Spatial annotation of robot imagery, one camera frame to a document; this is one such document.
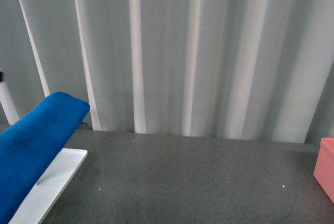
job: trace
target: white tray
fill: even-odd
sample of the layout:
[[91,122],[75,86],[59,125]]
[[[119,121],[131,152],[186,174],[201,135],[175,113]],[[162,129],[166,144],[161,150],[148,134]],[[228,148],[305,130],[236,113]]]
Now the white tray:
[[31,189],[9,224],[42,223],[86,156],[86,150],[63,148]]

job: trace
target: fabric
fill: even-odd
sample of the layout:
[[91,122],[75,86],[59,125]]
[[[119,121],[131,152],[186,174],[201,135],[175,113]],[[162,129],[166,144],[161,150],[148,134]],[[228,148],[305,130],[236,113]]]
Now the fabric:
[[0,134],[1,224],[10,221],[89,108],[84,101],[56,92]]

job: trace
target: gray countertop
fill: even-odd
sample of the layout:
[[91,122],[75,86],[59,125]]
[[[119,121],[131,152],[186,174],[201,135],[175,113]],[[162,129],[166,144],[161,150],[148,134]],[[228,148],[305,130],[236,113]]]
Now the gray countertop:
[[88,157],[44,224],[334,223],[314,145],[77,130],[66,147]]

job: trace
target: white panel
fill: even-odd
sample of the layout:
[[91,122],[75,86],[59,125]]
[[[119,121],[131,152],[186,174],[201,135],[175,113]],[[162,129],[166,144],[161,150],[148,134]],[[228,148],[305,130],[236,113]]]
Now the white panel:
[[86,156],[86,150],[63,148],[26,196],[9,224],[42,223]]
[[320,144],[321,138],[334,138],[334,64],[330,70],[316,112],[309,127],[306,143]]
[[212,132],[229,0],[190,0],[183,134]]
[[334,60],[334,0],[314,0],[272,140],[303,143]]
[[93,129],[133,131],[128,0],[75,0]]
[[140,10],[146,130],[181,134],[188,0],[140,0]]
[[247,0],[246,2],[224,128],[224,136],[232,139],[242,138],[268,4],[268,0]]
[[10,98],[3,107],[13,124],[44,95],[19,0],[0,0],[0,21],[0,70],[5,73],[1,96]]
[[259,139],[266,121],[293,0],[268,0],[242,139]]
[[[20,0],[45,96],[88,101],[74,0]],[[84,122],[91,125],[90,116]]]
[[140,0],[129,0],[135,133],[146,133],[144,85],[142,80]]

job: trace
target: pink bin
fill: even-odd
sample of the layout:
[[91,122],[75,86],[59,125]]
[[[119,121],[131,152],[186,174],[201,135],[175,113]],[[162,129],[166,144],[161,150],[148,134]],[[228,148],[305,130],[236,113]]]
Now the pink bin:
[[321,139],[314,177],[334,203],[334,139]]

